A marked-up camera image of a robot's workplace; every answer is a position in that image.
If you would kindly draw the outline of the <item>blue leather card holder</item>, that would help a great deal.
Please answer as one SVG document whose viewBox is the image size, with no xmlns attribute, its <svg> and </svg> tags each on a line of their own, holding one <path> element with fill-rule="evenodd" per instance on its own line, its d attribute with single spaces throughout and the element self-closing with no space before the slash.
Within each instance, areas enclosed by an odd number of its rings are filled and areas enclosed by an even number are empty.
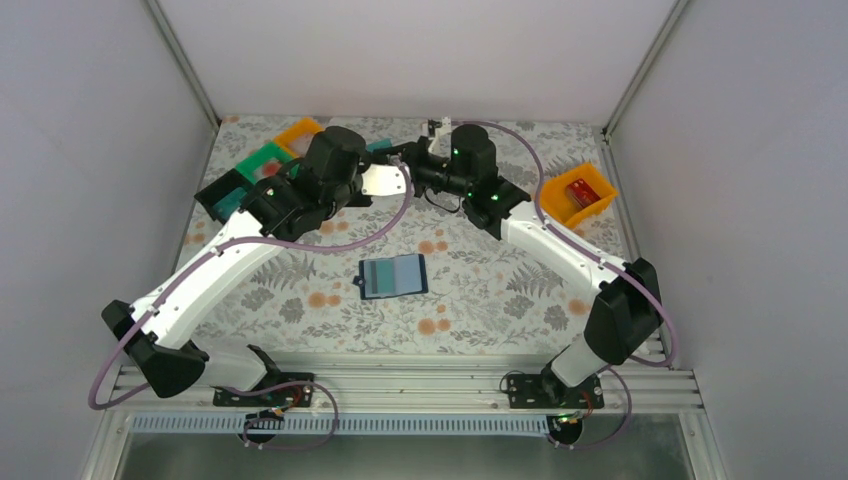
<svg viewBox="0 0 848 480">
<path fill-rule="evenodd" d="M 428 293 L 425 257 L 407 254 L 361 260 L 352 284 L 365 301 Z"/>
</svg>

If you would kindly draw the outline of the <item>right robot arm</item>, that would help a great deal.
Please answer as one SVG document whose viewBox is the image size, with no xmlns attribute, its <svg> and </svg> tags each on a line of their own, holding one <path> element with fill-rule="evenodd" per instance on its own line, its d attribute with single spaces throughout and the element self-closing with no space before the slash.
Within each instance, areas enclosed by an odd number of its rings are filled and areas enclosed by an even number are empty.
<svg viewBox="0 0 848 480">
<path fill-rule="evenodd" d="M 530 195 L 499 173 L 495 144 L 481 125 L 454 128 L 445 157 L 430 152 L 431 143 L 422 136 L 375 154 L 408 168 L 415 196 L 459 197 L 462 212 L 476 228 L 530 254 L 592 300 L 582 335 L 546 364 L 544 376 L 576 387 L 624 363 L 660 328 L 664 318 L 653 265 L 596 249 L 544 213 L 540 195 Z"/>
</svg>

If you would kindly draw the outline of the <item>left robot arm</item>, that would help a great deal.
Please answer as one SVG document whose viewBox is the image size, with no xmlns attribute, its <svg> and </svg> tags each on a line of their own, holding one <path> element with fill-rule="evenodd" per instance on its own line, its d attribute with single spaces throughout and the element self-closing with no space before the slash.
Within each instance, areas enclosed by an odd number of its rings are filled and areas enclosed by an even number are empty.
<svg viewBox="0 0 848 480">
<path fill-rule="evenodd" d="M 251 346 L 212 347 L 193 341 L 196 328 L 244 278 L 284 248 L 368 192 L 366 142 L 330 126 L 314 135 L 304 156 L 248 191 L 214 238 L 150 293 L 114 300 L 101 317 L 141 371 L 145 388 L 170 398 L 195 385 L 251 391 L 271 366 Z"/>
</svg>

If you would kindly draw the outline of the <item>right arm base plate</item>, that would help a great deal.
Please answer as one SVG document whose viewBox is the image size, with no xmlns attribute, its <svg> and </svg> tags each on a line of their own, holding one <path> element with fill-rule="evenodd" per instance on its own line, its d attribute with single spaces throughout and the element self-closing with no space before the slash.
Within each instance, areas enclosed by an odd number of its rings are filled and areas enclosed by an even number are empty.
<svg viewBox="0 0 848 480">
<path fill-rule="evenodd" d="M 597 409 L 605 406 L 603 389 L 597 375 L 591 375 L 577 387 L 568 387 L 552 374 L 526 374 L 513 370 L 499 382 L 512 409 Z"/>
</svg>

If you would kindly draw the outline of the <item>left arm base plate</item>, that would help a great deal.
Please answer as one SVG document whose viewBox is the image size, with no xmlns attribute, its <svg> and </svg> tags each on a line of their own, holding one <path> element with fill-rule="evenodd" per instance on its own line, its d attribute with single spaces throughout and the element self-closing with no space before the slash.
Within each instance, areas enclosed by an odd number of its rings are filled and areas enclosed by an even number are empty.
<svg viewBox="0 0 848 480">
<path fill-rule="evenodd" d="M 268 373 L 248 395 L 216 388 L 212 404 L 215 407 L 290 408 L 309 407 L 315 380 L 313 373 Z"/>
</svg>

